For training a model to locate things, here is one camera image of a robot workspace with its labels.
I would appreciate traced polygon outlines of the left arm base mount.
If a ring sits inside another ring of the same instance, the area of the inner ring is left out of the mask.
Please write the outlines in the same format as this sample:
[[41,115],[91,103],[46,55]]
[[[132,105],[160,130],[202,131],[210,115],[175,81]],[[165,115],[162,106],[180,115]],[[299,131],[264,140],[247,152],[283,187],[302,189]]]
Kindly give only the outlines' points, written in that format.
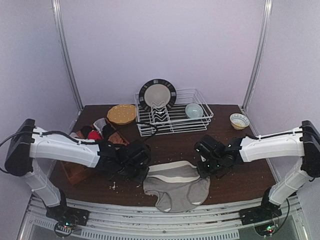
[[62,198],[57,206],[45,206],[46,216],[56,221],[53,231],[59,238],[69,237],[78,226],[86,226],[90,212],[86,209],[70,207]]

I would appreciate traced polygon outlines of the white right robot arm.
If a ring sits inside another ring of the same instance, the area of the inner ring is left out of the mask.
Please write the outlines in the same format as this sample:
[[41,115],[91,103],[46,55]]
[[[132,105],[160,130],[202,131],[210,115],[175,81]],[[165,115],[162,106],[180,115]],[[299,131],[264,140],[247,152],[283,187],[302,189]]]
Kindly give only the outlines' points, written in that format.
[[194,150],[201,157],[197,162],[201,178],[257,160],[292,159],[292,168],[264,192],[258,207],[262,211],[278,210],[306,182],[320,176],[320,132],[310,120],[288,131],[232,138],[228,144],[206,134],[195,143]]

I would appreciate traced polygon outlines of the grey beige sock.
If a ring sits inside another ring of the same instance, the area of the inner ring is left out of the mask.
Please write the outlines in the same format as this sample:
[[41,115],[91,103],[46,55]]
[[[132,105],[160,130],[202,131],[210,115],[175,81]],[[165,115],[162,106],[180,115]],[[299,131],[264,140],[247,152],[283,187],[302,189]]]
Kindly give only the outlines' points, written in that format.
[[211,179],[201,177],[196,166],[181,160],[152,165],[143,181],[144,193],[156,196],[163,213],[183,213],[200,206],[208,197]]

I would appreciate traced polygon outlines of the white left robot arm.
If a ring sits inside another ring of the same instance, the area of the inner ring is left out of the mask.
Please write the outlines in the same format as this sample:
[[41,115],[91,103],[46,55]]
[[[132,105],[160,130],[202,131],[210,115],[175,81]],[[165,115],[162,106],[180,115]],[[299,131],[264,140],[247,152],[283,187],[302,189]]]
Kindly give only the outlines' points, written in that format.
[[151,149],[143,140],[124,145],[101,139],[81,139],[59,130],[46,131],[26,119],[18,130],[5,138],[8,143],[3,173],[25,180],[31,191],[49,209],[66,208],[63,191],[56,187],[37,160],[56,160],[97,169],[142,183],[149,171]]

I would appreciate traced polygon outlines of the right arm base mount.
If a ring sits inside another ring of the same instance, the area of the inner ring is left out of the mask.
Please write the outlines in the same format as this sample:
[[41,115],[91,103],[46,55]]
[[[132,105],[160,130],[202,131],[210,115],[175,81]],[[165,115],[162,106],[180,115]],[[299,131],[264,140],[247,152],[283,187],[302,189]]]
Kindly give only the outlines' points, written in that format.
[[255,224],[254,230],[261,237],[271,237],[277,232],[279,217],[282,211],[279,205],[269,201],[269,187],[263,194],[259,206],[244,208],[239,211],[239,217],[243,226]]

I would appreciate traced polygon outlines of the brown wooden organizer box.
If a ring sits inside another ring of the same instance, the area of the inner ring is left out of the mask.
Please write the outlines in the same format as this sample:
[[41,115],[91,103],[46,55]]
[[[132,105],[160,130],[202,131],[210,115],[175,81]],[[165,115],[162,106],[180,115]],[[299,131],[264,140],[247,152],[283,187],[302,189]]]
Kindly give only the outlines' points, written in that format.
[[[105,120],[107,124],[110,124],[115,129],[114,133],[119,133],[107,118],[105,118]],[[93,126],[93,124],[89,126],[93,128],[93,131],[97,131]],[[98,133],[102,137],[101,140],[103,140],[102,132],[98,132]],[[100,149],[99,149],[99,144],[96,143],[95,140],[88,139],[88,138],[87,139],[73,138],[73,139],[75,140],[75,142],[71,144],[71,153],[75,154],[75,156],[68,156],[67,161],[62,161],[61,165],[67,180],[71,185],[74,186],[86,180],[88,177],[90,177],[91,175],[95,174],[98,171],[97,163],[100,158],[98,156],[98,152]]]

